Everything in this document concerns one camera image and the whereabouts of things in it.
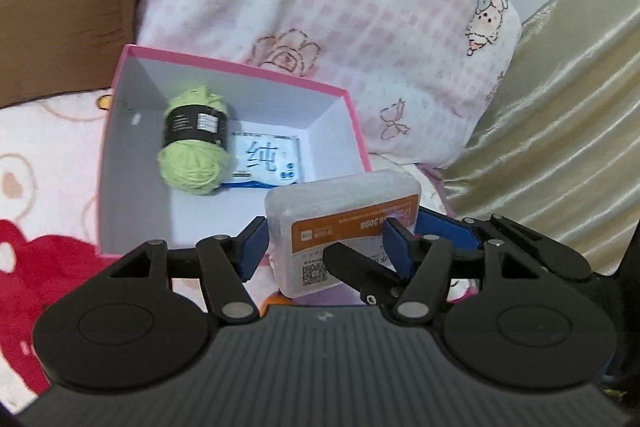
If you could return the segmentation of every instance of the bed sheet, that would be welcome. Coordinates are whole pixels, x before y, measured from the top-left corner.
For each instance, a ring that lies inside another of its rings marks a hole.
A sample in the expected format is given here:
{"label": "bed sheet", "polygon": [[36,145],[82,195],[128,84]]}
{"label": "bed sheet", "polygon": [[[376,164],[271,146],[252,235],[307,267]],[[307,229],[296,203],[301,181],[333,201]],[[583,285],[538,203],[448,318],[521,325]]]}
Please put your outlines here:
{"label": "bed sheet", "polygon": [[[0,401],[12,413],[48,386],[31,346],[35,319],[106,265],[95,256],[96,196],[110,102],[105,89],[0,110]],[[417,177],[421,204],[444,210],[415,166],[371,160]],[[258,305],[278,289],[268,264],[246,286]],[[198,301],[195,281],[174,291]]]}

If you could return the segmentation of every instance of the gray ribbed panel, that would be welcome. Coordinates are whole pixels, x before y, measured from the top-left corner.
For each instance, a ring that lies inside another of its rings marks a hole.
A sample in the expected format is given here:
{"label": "gray ribbed panel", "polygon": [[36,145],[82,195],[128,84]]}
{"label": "gray ribbed panel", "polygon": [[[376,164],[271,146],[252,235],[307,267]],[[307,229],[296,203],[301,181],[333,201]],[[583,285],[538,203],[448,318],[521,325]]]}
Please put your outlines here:
{"label": "gray ribbed panel", "polygon": [[147,391],[54,387],[28,427],[616,427],[596,388],[532,396],[494,389],[443,356],[430,333],[379,309],[271,307],[225,328],[193,368]]}

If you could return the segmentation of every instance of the green yarn ball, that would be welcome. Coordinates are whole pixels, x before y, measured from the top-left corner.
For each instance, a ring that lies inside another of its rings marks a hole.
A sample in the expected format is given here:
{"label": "green yarn ball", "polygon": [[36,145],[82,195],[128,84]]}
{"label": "green yarn ball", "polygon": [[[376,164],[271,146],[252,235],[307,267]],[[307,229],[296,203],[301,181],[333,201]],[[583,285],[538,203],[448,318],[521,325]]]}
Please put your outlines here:
{"label": "green yarn ball", "polygon": [[[206,86],[190,89],[176,96],[164,113],[183,105],[207,105],[227,114],[221,96],[212,94]],[[209,194],[220,187],[229,164],[229,154],[214,143],[201,140],[180,140],[170,143],[158,153],[160,174],[167,184],[190,194]]]}

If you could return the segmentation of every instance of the pink box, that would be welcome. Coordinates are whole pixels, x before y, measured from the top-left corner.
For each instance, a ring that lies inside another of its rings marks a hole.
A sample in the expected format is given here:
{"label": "pink box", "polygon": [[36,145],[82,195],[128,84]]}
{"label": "pink box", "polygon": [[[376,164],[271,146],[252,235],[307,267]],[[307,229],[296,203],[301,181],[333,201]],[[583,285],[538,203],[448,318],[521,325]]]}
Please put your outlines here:
{"label": "pink box", "polygon": [[297,136],[303,181],[370,170],[349,93],[306,78],[142,46],[126,46],[113,80],[98,188],[98,243],[124,254],[149,239],[192,247],[237,235],[264,215],[264,188],[193,196],[166,185],[156,156],[168,100],[209,86],[229,106],[230,130]]}

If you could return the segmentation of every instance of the floral pillowcase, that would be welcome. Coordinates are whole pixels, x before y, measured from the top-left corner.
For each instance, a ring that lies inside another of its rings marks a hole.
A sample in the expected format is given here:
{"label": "floral pillowcase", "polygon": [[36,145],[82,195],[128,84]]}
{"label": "floral pillowcase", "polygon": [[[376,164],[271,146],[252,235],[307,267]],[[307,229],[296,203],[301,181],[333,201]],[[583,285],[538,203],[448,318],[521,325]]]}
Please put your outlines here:
{"label": "floral pillowcase", "polygon": [[348,89],[369,152],[446,166],[509,65],[508,0],[143,0],[138,42]]}

